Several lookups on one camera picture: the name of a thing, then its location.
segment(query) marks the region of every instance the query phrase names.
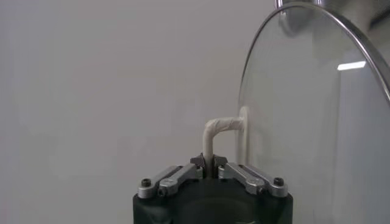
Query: metal clamp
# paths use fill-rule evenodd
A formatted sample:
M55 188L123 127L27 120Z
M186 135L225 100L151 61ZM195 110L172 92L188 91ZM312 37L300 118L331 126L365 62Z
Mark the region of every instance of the metal clamp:
M219 177L234 178L238 180L245 186L245 190L250 194L260 193L265 185L265 182L261 178L251 175L235 163L227 163L224 168L221 166L219 170L222 169L223 173L221 173Z
M253 166L242 166L227 163L219 167L219 178L234 178L238 180L250 194L259 194L266 189L272 196L286 197L287 184L282 178L271 178Z
M189 163L172 176L162 179L158 188L158 195L161 197L174 195L179 190L179 186L188 179L198 179L199 173L196 165Z
M263 179L263 181L266 183L266 189L272 196L283 198L288 195L287 184L285 184L282 178L272 178L271 176L251 165L243 166L243 169Z
M157 193L157 186L160 181L166 177L171 176L180 170L180 166L170 166L166 170L159 173L157 176L153 177L153 179L143 179L141 184L138 187L138 197L139 198L151 198L154 197Z

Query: black clamp jaw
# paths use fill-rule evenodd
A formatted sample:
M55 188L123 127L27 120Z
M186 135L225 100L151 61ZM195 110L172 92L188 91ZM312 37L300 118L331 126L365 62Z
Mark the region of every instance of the black clamp jaw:
M178 193L180 185L186 180L203 179L205 162L200 154L191 158L185 166L171 166L152 179L143 179L138 187L139 198L153 198L156 195L167 197ZM236 179L245 190L252 194L261 194L268 191L273 197L284 198L288 195L287 184L282 178L272 178L264 172L250 165L229 163L225 157L214 156L213 178Z

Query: glass lid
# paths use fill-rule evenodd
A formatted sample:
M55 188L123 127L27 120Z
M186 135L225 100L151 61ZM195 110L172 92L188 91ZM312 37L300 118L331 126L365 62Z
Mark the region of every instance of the glass lid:
M390 220L389 77L356 27L315 5L287 4L258 31L238 160L284 178L293 223Z

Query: white wall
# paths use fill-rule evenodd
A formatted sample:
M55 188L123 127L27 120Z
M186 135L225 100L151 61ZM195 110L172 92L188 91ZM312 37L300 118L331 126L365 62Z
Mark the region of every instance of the white wall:
M0 223L132 223L138 181L237 113L270 0L2 0ZM234 159L234 135L216 151Z

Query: black base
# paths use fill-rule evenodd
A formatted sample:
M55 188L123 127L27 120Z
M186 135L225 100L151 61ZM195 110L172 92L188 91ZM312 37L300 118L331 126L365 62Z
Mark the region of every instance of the black base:
M188 180L168 198L133 198L134 224L292 224L293 197L251 195L234 179Z

